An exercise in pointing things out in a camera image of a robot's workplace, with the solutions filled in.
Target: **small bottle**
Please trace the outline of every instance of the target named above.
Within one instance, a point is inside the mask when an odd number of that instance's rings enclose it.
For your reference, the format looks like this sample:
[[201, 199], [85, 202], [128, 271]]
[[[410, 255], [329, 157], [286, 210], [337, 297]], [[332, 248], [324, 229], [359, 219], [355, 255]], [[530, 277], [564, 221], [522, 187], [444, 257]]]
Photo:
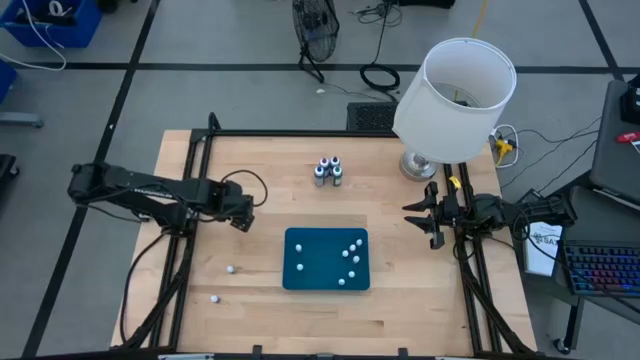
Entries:
[[342, 185], [342, 168], [340, 166], [336, 166], [332, 170], [333, 172], [333, 186]]
[[320, 165], [324, 169], [324, 177], [328, 177], [329, 175], [331, 175], [331, 168], [329, 167], [329, 159], [327, 158], [320, 159], [320, 162], [318, 163], [318, 165]]
[[317, 187], [324, 186], [324, 169], [322, 168], [322, 166], [316, 166], [316, 169], [314, 170], [313, 175], [316, 181], [316, 186]]
[[340, 158], [337, 156], [332, 157], [330, 161], [330, 165], [332, 169], [336, 166], [340, 166]]

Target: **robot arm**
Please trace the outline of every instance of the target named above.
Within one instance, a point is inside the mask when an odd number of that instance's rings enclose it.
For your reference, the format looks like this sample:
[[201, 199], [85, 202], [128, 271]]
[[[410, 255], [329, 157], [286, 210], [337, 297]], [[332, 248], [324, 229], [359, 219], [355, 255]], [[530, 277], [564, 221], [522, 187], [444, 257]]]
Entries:
[[[232, 181], [209, 179], [172, 180], [136, 173], [105, 163], [74, 165], [67, 193], [79, 206], [108, 201], [131, 210], [139, 218], [155, 219], [163, 230], [184, 233], [187, 221], [198, 213], [212, 216], [205, 221], [231, 221], [247, 232], [253, 222], [253, 196], [243, 195]], [[163, 203], [152, 198], [175, 200]]]
[[430, 210], [425, 217], [407, 216], [405, 220], [416, 225], [425, 233], [431, 233], [431, 248], [439, 249], [444, 245], [444, 236], [440, 226], [461, 228], [471, 238], [490, 236], [493, 231], [505, 226], [514, 228], [527, 222], [544, 221], [550, 225], [572, 225], [576, 219], [575, 211], [567, 199], [558, 195], [553, 198], [522, 204], [511, 204], [491, 194], [473, 196], [472, 204], [461, 207], [455, 192], [445, 195], [437, 202], [438, 185], [430, 182], [425, 188], [425, 198], [419, 203], [403, 207], [408, 211]]

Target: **keyboard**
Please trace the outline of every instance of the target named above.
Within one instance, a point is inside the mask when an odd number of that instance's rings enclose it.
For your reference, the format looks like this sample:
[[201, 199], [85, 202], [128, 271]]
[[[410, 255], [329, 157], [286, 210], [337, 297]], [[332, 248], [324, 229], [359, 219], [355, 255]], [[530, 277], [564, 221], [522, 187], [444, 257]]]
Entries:
[[574, 294], [640, 297], [640, 243], [571, 242], [562, 249]]

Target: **white paper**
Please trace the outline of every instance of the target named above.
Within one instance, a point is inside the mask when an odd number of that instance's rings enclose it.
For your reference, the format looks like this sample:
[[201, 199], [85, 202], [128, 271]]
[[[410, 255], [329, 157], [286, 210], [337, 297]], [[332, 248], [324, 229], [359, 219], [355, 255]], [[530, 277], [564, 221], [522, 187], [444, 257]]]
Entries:
[[525, 271], [527, 273], [551, 276], [554, 265], [553, 259], [542, 254], [531, 242], [535, 242], [542, 251], [555, 258], [561, 234], [562, 226], [552, 226], [544, 222], [531, 224], [529, 241], [527, 241], [525, 248]]

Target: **wooden tabletop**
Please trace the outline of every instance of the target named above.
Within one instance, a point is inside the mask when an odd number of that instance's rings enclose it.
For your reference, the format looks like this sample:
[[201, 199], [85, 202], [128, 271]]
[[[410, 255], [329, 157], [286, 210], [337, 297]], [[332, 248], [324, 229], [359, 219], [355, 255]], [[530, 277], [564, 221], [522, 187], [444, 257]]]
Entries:
[[[165, 132], [156, 175], [181, 178], [189, 135]], [[411, 355], [472, 355], [451, 230], [444, 229], [446, 245], [433, 251], [430, 237], [403, 220], [412, 213], [401, 207], [421, 200], [426, 183], [412, 182], [400, 173], [404, 145], [398, 139], [218, 137], [212, 151], [209, 178], [253, 170], [267, 183], [269, 199], [255, 209], [248, 233], [228, 224], [199, 225], [179, 351], [247, 353], [261, 344], [265, 353], [279, 354], [394, 355], [399, 347], [407, 347]], [[333, 155], [342, 159], [343, 185], [317, 188], [313, 167], [321, 157]], [[468, 167], [476, 193], [500, 194], [488, 146]], [[255, 178], [238, 174], [232, 180], [256, 201], [262, 199], [264, 190]], [[446, 193], [442, 169], [434, 180]], [[371, 289], [284, 290], [283, 244], [289, 227], [366, 228]], [[142, 225], [135, 254], [158, 234], [155, 224]], [[495, 236], [511, 241], [506, 229]], [[156, 301], [167, 243], [149, 251], [132, 277], [128, 335]], [[504, 244], [484, 243], [494, 303], [523, 342], [535, 348], [515, 255]], [[228, 265], [237, 273], [228, 274]], [[212, 303], [212, 295], [221, 302]], [[484, 312], [477, 308], [486, 335]], [[165, 342], [172, 312], [169, 306]], [[113, 343], [120, 343], [117, 331]], [[483, 343], [489, 349], [487, 336]]]

